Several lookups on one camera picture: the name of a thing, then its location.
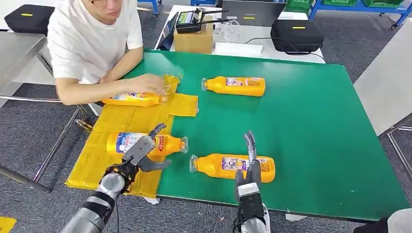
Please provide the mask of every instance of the yellow cloth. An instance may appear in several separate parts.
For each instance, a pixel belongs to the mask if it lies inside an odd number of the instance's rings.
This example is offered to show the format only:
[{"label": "yellow cloth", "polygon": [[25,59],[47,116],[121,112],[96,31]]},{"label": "yellow cloth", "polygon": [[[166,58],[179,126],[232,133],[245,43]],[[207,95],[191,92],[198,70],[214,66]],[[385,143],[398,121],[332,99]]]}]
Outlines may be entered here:
[{"label": "yellow cloth", "polygon": [[169,114],[178,117],[195,117],[198,108],[198,96],[176,93],[169,102]]},{"label": "yellow cloth", "polygon": [[[121,162],[122,155],[107,153],[106,143],[112,132],[148,133],[157,124],[165,123],[160,134],[170,134],[173,115],[194,117],[197,114],[197,96],[174,93],[178,78],[166,75],[168,101],[152,107],[105,105],[93,131],[90,133],[73,170],[65,184],[69,187],[96,189],[107,167]],[[165,157],[151,157],[154,162],[162,162]],[[131,185],[130,195],[155,198],[161,171],[139,172]]]},{"label": "yellow cloth", "polygon": [[0,217],[0,233],[9,233],[16,222],[14,218]]}]

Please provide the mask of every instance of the gray robot arm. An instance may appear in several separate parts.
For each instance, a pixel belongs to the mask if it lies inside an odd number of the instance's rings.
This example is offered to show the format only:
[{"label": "gray robot arm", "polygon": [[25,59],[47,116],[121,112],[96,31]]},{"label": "gray robot arm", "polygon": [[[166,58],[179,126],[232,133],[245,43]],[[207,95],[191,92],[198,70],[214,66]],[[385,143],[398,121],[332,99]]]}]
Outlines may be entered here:
[{"label": "gray robot arm", "polygon": [[154,163],[147,154],[155,148],[155,136],[166,125],[159,124],[141,137],[123,156],[121,164],[107,168],[97,190],[68,222],[61,233],[101,233],[110,219],[119,194],[128,192],[137,172],[162,170],[171,161]]},{"label": "gray robot arm", "polygon": [[270,233],[269,211],[260,196],[260,163],[256,159],[255,139],[252,132],[245,133],[249,153],[246,178],[241,170],[236,171],[236,198],[239,201],[238,217],[233,222],[232,232]]}]

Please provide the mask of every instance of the black case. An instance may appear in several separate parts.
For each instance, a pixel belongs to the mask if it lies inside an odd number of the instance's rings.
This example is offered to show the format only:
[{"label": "black case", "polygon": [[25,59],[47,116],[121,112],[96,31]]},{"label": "black case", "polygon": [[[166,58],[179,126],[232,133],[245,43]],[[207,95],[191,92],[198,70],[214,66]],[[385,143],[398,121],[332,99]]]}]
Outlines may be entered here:
[{"label": "black case", "polygon": [[281,38],[272,38],[277,51],[304,53],[318,50],[325,39],[318,26],[309,20],[275,20],[271,37]]},{"label": "black case", "polygon": [[47,35],[47,25],[54,7],[23,5],[7,15],[4,20],[16,33],[36,33]]}]

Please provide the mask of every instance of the green table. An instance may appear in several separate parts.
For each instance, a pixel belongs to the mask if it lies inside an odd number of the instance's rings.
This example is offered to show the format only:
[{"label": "green table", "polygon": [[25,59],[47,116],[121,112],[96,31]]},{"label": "green table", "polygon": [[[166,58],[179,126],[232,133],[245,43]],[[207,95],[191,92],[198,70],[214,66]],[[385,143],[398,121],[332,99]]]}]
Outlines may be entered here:
[{"label": "green table", "polygon": [[[183,76],[179,93],[199,96],[197,117],[175,117],[172,135],[189,137],[188,154],[168,156],[161,197],[237,204],[234,181],[189,172],[192,154],[257,153],[274,158],[276,177],[261,187],[269,209],[302,215],[377,220],[409,208],[343,66],[148,51],[126,78],[143,73]],[[266,79],[263,97],[201,90],[202,78]]]}]

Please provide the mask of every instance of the cardboard box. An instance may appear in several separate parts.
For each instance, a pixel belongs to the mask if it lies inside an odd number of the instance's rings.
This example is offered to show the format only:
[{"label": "cardboard box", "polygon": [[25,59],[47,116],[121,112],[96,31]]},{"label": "cardboard box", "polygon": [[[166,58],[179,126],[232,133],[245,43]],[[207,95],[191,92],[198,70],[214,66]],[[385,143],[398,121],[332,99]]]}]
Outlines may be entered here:
[{"label": "cardboard box", "polygon": [[[205,17],[204,21],[213,20],[212,17]],[[204,24],[198,33],[177,33],[174,30],[174,48],[177,52],[198,52],[198,53],[212,53],[213,47],[213,24]]]}]

